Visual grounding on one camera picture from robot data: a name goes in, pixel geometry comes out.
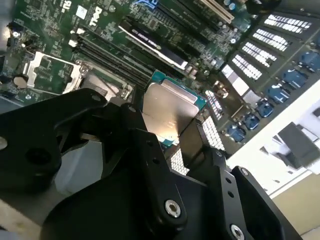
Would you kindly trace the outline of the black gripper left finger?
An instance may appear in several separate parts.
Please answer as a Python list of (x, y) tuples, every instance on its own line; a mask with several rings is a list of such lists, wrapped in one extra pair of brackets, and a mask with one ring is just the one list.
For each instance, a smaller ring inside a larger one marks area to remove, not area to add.
[(83, 88), (0, 116), (0, 187), (40, 192), (62, 164), (62, 155), (85, 143), (102, 144), (107, 176), (144, 160), (165, 160), (157, 137), (147, 131), (141, 112), (129, 103), (109, 103)]

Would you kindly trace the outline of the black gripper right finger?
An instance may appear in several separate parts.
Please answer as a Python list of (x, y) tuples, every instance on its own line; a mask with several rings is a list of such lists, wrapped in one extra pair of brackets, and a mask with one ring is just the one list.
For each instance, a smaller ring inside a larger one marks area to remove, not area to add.
[(187, 176), (206, 185), (204, 217), (213, 240), (299, 240), (287, 220), (252, 174), (229, 169), (223, 151), (211, 147), (193, 119), (179, 137)]

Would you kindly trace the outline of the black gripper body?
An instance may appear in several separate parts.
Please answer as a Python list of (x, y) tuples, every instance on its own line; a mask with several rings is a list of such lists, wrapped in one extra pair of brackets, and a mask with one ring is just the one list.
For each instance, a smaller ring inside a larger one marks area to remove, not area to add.
[(41, 229), (43, 240), (207, 240), (199, 182), (147, 159), (114, 172), (60, 202)]

